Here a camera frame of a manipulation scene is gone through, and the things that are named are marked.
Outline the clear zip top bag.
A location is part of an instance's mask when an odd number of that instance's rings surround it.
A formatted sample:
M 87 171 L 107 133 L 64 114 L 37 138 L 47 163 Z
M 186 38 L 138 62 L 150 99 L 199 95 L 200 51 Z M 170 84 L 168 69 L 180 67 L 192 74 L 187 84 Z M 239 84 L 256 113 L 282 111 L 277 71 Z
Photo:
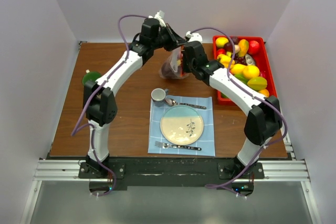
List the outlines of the clear zip top bag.
M 159 76 L 163 79 L 185 79 L 190 74 L 182 69 L 182 48 L 174 49 L 170 56 L 164 61 Z

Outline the yellow lemon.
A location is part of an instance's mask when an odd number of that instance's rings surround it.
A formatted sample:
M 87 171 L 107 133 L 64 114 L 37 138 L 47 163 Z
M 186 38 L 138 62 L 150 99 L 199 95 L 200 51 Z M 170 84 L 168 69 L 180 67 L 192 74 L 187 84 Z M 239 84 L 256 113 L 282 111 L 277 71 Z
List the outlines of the yellow lemon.
M 250 80 L 252 78 L 256 78 L 260 75 L 260 70 L 257 66 L 246 66 L 243 71 L 242 74 L 244 76 L 244 78 Z

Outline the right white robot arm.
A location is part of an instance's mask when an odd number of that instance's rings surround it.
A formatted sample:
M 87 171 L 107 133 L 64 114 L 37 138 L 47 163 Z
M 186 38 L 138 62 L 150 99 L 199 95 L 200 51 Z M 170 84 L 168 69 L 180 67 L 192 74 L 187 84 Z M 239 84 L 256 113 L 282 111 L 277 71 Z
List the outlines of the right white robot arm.
M 246 178 L 253 171 L 252 164 L 258 160 L 259 150 L 266 146 L 282 127 L 279 100 L 273 95 L 266 98 L 243 85 L 218 61 L 209 61 L 199 41 L 187 42 L 182 47 L 182 56 L 183 70 L 225 94 L 246 114 L 246 139 L 235 157 L 234 165 L 235 175 Z

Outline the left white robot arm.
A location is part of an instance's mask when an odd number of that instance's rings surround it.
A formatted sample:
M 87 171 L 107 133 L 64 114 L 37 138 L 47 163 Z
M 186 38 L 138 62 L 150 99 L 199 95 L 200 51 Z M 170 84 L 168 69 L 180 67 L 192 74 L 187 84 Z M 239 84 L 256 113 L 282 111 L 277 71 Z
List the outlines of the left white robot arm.
M 126 44 L 126 52 L 120 60 L 102 77 L 84 85 L 83 109 L 90 127 L 86 164 L 97 178 L 110 172 L 108 138 L 110 123 L 118 111 L 117 92 L 154 55 L 155 50 L 172 51 L 184 45 L 190 37 L 190 34 L 179 36 L 162 18 L 150 16 L 144 20 L 141 31 L 132 42 Z

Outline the yellow peach top left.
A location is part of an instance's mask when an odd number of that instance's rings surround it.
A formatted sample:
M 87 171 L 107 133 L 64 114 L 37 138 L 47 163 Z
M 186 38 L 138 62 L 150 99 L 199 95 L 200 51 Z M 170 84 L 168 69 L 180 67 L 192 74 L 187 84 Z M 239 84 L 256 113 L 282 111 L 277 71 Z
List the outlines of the yellow peach top left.
M 226 37 L 218 37 L 215 40 L 215 45 L 218 49 L 224 48 L 224 46 L 229 42 L 228 38 Z

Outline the metal spoon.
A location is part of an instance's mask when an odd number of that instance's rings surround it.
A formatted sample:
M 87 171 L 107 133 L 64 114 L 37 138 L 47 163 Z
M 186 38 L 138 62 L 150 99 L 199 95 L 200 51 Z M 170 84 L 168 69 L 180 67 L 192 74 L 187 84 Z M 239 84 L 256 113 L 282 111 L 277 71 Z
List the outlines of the metal spoon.
M 201 105 L 196 105 L 196 104 L 189 104 L 189 103 L 182 103 L 182 102 L 177 102 L 172 98 L 165 98 L 165 102 L 169 105 L 169 106 L 177 106 L 177 105 L 185 105 L 185 106 L 189 106 L 195 109 L 202 109 L 202 110 L 206 110 L 207 107 L 206 106 L 201 106 Z

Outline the orange yellow mango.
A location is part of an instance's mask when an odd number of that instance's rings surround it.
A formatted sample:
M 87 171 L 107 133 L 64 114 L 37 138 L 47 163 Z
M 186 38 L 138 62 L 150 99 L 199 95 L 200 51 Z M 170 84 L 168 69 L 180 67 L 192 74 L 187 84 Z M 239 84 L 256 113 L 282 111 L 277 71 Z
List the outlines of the orange yellow mango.
M 239 57 L 244 57 L 249 49 L 249 42 L 246 39 L 241 39 L 238 43 L 240 50 L 238 52 Z

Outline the green bell pepper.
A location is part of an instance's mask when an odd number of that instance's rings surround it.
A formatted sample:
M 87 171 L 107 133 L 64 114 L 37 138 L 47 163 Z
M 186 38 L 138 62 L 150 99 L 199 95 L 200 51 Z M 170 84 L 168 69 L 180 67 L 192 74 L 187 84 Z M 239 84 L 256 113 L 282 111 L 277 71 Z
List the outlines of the green bell pepper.
M 247 85 L 247 83 L 248 83 L 248 79 L 246 79 L 245 77 L 244 77 L 244 75 L 242 74 L 242 73 L 238 73 L 238 74 L 235 74 L 234 75 L 234 77 L 236 78 L 236 79 L 238 79 L 239 81 L 241 81 L 243 84 L 245 84 L 245 85 Z

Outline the grey mug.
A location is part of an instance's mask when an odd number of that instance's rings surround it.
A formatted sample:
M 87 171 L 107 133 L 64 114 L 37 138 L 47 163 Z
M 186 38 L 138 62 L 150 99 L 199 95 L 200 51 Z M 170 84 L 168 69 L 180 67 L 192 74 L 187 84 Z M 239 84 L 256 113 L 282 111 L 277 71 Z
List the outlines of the grey mug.
M 169 89 L 156 88 L 151 92 L 151 99 L 155 106 L 161 107 L 165 103 Z

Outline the red apple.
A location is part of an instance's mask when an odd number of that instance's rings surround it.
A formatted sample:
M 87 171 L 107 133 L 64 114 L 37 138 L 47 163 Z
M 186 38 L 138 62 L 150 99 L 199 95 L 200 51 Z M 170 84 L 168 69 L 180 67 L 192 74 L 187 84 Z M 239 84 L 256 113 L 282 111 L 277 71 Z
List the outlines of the red apple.
M 260 50 L 260 44 L 256 40 L 251 40 L 249 42 L 249 48 L 248 48 L 248 54 L 249 55 L 255 55 L 259 52 Z

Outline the beige and teal plate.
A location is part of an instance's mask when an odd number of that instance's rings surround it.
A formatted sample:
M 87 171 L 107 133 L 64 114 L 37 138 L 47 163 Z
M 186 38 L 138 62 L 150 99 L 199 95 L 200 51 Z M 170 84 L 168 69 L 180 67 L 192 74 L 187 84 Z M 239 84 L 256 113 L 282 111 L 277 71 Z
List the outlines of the beige and teal plate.
M 202 136 L 204 121 L 192 107 L 173 106 L 167 109 L 161 117 L 160 130 L 170 143 L 190 145 Z

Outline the yellow star fruit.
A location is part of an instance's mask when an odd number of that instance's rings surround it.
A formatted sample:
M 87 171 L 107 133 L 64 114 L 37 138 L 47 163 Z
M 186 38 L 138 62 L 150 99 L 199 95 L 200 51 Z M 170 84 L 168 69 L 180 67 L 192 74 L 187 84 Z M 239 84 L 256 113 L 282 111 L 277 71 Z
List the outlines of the yellow star fruit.
M 267 87 L 267 80 L 263 77 L 254 77 L 254 78 L 251 78 L 248 82 L 247 82 L 247 85 L 253 89 L 253 90 L 256 90 L 256 91 L 260 91 L 260 90 L 263 90 L 263 89 L 266 89 Z

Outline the metal fork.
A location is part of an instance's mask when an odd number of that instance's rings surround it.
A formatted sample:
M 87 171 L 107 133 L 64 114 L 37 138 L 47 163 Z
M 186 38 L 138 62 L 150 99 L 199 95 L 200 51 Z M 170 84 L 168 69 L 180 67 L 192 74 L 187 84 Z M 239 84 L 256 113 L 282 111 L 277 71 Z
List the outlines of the metal fork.
M 155 147 L 159 148 L 177 148 L 177 149 L 184 149 L 184 150 L 193 150 L 193 151 L 201 151 L 200 147 L 193 147 L 193 146 L 186 146 L 186 145 L 175 145 L 175 144 L 168 144 L 163 142 L 155 141 Z

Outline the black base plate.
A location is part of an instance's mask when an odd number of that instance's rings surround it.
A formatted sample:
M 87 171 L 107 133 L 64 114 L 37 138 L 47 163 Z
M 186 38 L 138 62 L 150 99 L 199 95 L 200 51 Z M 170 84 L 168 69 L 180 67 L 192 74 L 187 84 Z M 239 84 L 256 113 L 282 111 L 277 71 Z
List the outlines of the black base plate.
M 203 187 L 222 184 L 238 174 L 232 158 L 110 157 L 103 164 L 113 175 L 95 161 L 79 164 L 78 177 L 90 180 L 91 192 L 131 186 Z

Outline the aluminium frame rail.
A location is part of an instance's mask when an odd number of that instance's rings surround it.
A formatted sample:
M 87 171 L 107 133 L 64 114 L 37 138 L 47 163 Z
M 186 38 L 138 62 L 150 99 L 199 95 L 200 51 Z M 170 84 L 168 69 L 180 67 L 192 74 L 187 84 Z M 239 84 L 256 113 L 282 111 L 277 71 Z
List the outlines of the aluminium frame rail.
M 270 182 L 309 182 L 305 161 L 260 161 L 255 180 Z M 75 181 L 79 179 L 79 162 L 74 160 L 41 160 L 33 175 L 35 181 Z

